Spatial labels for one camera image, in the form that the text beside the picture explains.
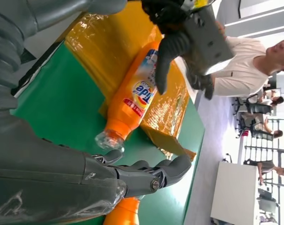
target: clear bottle cap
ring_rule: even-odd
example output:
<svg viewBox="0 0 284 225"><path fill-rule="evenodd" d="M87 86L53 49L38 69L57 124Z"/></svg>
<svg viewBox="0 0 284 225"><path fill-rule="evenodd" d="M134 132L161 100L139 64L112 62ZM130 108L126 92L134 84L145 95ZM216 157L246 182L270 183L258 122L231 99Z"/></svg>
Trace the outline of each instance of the clear bottle cap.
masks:
<svg viewBox="0 0 284 225"><path fill-rule="evenodd" d="M104 150L120 150L124 152L124 139L114 130L105 130L95 138L98 146Z"/></svg>

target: tide bottle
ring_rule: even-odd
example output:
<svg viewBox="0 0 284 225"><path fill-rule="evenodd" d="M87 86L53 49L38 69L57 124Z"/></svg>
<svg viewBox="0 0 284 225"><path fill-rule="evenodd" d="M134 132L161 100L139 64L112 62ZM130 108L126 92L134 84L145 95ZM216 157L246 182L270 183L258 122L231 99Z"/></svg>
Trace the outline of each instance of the tide bottle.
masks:
<svg viewBox="0 0 284 225"><path fill-rule="evenodd" d="M140 125L157 92L154 74L158 46L148 43L134 59L108 106L105 130L96 137L99 146L124 151L127 135Z"/></svg>

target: orange bottle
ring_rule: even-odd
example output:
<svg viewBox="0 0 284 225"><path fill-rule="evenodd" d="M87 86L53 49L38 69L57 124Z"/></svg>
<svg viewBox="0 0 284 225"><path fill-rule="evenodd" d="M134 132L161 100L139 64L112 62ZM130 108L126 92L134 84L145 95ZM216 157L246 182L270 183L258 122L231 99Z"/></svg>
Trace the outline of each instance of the orange bottle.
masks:
<svg viewBox="0 0 284 225"><path fill-rule="evenodd" d="M113 211L105 216L102 225L139 225L138 198L125 198L119 202Z"/></svg>
<svg viewBox="0 0 284 225"><path fill-rule="evenodd" d="M124 151L127 135L140 125L157 92L154 74L158 46L147 44L135 58L108 106L107 125L96 137L98 145Z"/></svg>

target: gray floor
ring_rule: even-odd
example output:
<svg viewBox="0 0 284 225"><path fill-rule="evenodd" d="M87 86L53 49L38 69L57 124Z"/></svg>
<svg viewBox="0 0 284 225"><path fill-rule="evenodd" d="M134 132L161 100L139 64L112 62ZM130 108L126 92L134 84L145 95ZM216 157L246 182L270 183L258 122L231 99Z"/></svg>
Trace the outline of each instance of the gray floor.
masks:
<svg viewBox="0 0 284 225"><path fill-rule="evenodd" d="M210 225L219 162L230 153L237 162L240 139L236 139L231 98L200 98L198 112L206 128L185 225Z"/></svg>

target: tide logo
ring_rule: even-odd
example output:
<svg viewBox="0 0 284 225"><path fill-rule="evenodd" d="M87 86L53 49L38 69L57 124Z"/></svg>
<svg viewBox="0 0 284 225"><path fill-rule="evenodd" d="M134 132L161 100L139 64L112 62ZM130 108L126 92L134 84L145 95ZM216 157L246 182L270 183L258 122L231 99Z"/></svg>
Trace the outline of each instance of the tide logo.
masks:
<svg viewBox="0 0 284 225"><path fill-rule="evenodd" d="M142 109L146 108L153 95L153 90L145 81L136 83L133 90L134 102Z"/></svg>

